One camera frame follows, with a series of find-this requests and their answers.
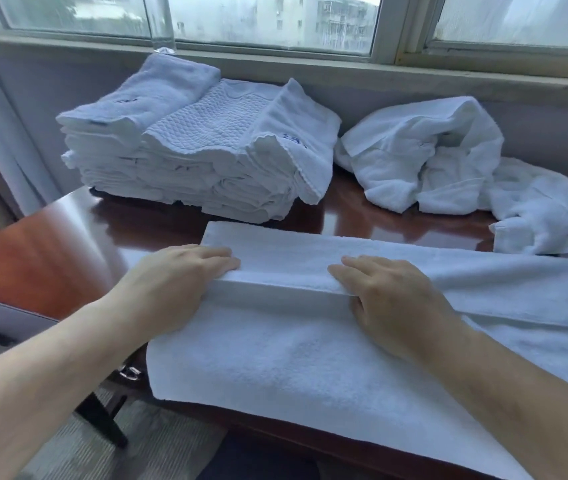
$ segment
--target floor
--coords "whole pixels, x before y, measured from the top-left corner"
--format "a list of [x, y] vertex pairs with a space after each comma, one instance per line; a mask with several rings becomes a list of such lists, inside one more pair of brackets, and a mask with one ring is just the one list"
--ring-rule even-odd
[[[103, 401], [109, 394], [98, 391]], [[16, 480], [369, 480], [345, 465], [291, 457], [140, 401], [127, 402], [117, 423], [130, 441], [125, 451], [116, 450], [72, 416]]]

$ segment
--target wall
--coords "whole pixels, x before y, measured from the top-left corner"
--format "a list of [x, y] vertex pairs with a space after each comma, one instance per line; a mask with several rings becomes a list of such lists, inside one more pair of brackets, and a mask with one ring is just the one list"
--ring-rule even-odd
[[[99, 64], [0, 59], [0, 82], [65, 193], [78, 188], [80, 181], [59, 159], [66, 147], [55, 116], [114, 90], [129, 74], [129, 70]], [[340, 115], [343, 130], [376, 109], [428, 99], [401, 91], [305, 89]], [[568, 175], [568, 109], [506, 103], [485, 106], [504, 132], [504, 155]]]

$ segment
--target wooden table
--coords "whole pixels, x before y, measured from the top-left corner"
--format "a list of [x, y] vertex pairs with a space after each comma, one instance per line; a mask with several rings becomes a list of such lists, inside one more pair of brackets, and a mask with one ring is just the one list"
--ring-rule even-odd
[[[108, 292], [141, 256], [167, 246], [199, 243], [209, 220], [219, 218], [194, 207], [97, 195], [81, 188], [0, 232], [0, 303], [62, 320]], [[412, 208], [402, 215], [394, 214], [366, 201], [355, 179], [337, 169], [320, 205], [296, 202], [285, 220], [268, 225], [299, 232], [490, 251], [493, 243], [488, 225], [492, 222], [492, 215], [486, 212], [451, 217], [421, 214]], [[7, 314], [1, 316], [0, 327], [11, 325], [13, 330], [25, 330], [38, 319], [44, 321], [39, 326], [48, 326], [36, 315], [18, 326]], [[144, 371], [144, 350], [132, 357], [131, 364]], [[132, 382], [113, 373], [109, 380], [129, 395], [229, 428], [275, 438], [316, 458], [337, 457], [401, 479], [489, 478], [442, 461], [287, 422], [212, 406], [157, 401], [144, 376]]]

